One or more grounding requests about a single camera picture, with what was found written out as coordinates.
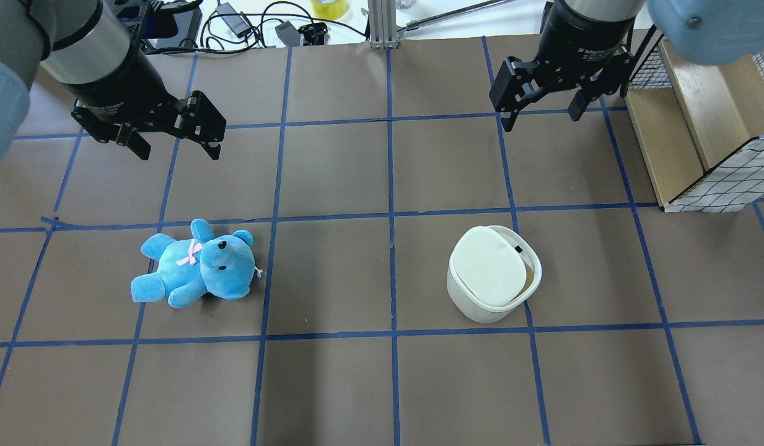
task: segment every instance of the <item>container lid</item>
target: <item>container lid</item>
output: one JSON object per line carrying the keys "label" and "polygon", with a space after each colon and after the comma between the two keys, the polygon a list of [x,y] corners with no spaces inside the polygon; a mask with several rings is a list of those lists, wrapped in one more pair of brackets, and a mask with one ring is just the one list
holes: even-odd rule
{"label": "container lid", "polygon": [[524,288],[527,271],[519,252],[497,231],[467,231],[450,255],[452,274],[479,301],[492,307],[511,302]]}

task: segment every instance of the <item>blue teddy bear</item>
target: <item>blue teddy bear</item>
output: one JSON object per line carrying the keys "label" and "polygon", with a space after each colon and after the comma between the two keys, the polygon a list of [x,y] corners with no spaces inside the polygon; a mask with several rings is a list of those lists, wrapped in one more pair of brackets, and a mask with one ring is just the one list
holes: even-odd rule
{"label": "blue teddy bear", "polygon": [[249,293],[249,283],[260,270],[252,256],[252,234],[245,229],[214,237],[208,221],[191,223],[191,240],[155,234],[142,243],[142,254],[156,260],[152,274],[131,282],[135,302],[158,302],[164,297],[173,308],[189,307],[205,293],[234,301]]}

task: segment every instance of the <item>wooden shelf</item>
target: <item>wooden shelf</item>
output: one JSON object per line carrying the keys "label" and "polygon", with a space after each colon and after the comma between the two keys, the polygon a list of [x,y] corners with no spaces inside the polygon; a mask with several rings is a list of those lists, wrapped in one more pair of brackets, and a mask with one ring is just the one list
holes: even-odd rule
{"label": "wooden shelf", "polygon": [[665,207],[704,175],[682,110],[671,88],[630,90],[626,101],[657,203]]}
{"label": "wooden shelf", "polygon": [[706,67],[682,59],[666,39],[659,48],[705,172],[764,135],[764,81],[750,56]]}

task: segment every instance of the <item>pink ribbon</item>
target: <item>pink ribbon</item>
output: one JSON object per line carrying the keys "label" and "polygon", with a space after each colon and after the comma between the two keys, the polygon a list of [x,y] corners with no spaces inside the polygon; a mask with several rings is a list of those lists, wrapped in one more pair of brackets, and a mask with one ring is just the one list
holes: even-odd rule
{"label": "pink ribbon", "polygon": [[194,240],[189,243],[189,255],[186,257],[183,257],[183,259],[178,260],[176,263],[178,263],[178,266],[183,266],[189,263],[189,265],[194,265],[197,263],[197,259],[195,259],[195,252],[203,251],[203,244],[200,242],[195,243]]}

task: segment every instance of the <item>white bowl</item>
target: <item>white bowl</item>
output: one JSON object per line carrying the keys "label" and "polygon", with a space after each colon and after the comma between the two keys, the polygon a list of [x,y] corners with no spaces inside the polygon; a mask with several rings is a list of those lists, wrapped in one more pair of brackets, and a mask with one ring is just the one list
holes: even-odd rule
{"label": "white bowl", "polygon": [[503,319],[540,283],[537,254],[517,232],[503,226],[470,229],[450,254],[447,293],[476,322]]}

